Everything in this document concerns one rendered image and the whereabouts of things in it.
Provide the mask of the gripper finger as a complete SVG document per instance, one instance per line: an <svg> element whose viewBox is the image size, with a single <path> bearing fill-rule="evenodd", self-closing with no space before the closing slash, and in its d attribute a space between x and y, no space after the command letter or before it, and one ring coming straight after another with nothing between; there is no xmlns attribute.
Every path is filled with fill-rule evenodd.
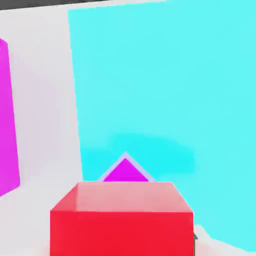
<svg viewBox="0 0 256 256"><path fill-rule="evenodd" d="M247 252L225 242L213 239L201 225L194 226L195 256L256 256L256 252Z"/></svg>

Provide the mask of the small red cube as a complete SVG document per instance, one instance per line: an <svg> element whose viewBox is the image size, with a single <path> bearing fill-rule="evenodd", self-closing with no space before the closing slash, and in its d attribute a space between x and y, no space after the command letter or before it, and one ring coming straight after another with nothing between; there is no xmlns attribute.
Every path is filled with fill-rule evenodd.
<svg viewBox="0 0 256 256"><path fill-rule="evenodd" d="M50 256L195 256L194 213L171 182L79 182L50 211Z"/></svg>

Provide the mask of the small magenta cube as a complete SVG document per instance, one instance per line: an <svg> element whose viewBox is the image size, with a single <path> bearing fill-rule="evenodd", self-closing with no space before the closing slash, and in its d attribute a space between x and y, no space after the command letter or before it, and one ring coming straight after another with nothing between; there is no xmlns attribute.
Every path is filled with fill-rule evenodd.
<svg viewBox="0 0 256 256"><path fill-rule="evenodd" d="M100 182L155 182L156 180L128 153L118 160L98 179Z"/></svg>

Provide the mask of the large cyan box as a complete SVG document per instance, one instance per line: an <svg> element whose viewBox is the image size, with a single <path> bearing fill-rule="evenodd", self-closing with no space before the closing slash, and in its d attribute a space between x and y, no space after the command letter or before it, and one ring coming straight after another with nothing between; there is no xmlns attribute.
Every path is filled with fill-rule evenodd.
<svg viewBox="0 0 256 256"><path fill-rule="evenodd" d="M194 221L256 252L256 0L68 12L83 179L129 153Z"/></svg>

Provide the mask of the large magenta box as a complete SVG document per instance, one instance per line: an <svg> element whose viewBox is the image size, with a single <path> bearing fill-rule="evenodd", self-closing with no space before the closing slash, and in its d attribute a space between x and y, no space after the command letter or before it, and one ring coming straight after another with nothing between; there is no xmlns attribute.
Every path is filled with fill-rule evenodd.
<svg viewBox="0 0 256 256"><path fill-rule="evenodd" d="M0 38L0 197L20 186L8 43Z"/></svg>

